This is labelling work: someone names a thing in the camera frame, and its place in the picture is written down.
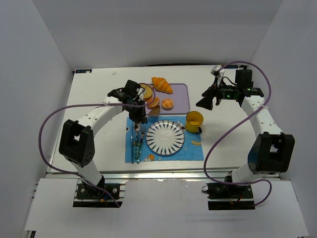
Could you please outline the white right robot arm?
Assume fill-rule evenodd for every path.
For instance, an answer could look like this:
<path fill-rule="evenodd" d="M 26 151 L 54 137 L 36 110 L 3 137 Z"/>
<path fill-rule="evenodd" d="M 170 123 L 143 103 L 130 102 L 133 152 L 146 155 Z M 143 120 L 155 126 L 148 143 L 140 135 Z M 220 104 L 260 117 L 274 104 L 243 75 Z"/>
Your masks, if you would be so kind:
<path fill-rule="evenodd" d="M 197 107 L 213 109 L 213 100 L 219 105 L 221 100 L 234 100 L 246 113 L 254 130 L 256 140 L 248 153 L 247 162 L 229 172 L 227 184 L 247 185 L 267 175 L 288 171 L 295 138 L 286 134 L 276 124 L 260 88 L 255 88 L 252 81 L 252 70 L 238 69 L 235 81 L 229 85 L 223 81 L 223 73 L 216 67 L 211 71 L 215 76 L 213 84 L 202 94 Z"/>

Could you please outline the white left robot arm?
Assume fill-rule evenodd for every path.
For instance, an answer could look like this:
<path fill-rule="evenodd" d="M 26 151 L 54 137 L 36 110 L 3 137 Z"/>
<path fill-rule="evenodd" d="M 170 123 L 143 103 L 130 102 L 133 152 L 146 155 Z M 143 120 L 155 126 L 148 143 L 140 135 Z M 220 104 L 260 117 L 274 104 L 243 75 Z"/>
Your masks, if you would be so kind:
<path fill-rule="evenodd" d="M 77 170 L 88 185 L 102 187 L 104 177 L 97 170 L 93 157 L 94 137 L 115 116 L 127 111 L 136 124 L 147 123 L 144 89 L 135 81 L 128 80 L 121 89 L 113 89 L 100 106 L 78 120 L 67 120 L 62 128 L 59 153 Z"/>

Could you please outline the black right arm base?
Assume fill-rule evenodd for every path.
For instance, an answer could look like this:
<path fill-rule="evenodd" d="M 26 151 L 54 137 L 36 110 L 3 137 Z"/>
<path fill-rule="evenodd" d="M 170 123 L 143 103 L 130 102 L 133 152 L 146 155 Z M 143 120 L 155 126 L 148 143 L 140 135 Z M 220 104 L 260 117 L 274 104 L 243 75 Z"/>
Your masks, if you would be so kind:
<path fill-rule="evenodd" d="M 210 211 L 255 210 L 254 196 L 250 185 L 226 185 L 207 183 L 202 193 L 208 196 Z"/>

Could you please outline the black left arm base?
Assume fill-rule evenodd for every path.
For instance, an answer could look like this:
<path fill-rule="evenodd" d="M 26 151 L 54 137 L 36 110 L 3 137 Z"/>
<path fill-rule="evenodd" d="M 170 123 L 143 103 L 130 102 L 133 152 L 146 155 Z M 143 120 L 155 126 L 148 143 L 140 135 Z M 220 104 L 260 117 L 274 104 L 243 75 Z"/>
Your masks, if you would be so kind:
<path fill-rule="evenodd" d="M 73 207 L 75 208 L 119 208 L 124 197 L 124 186 L 106 183 L 105 190 L 91 188 L 85 183 L 77 184 Z"/>

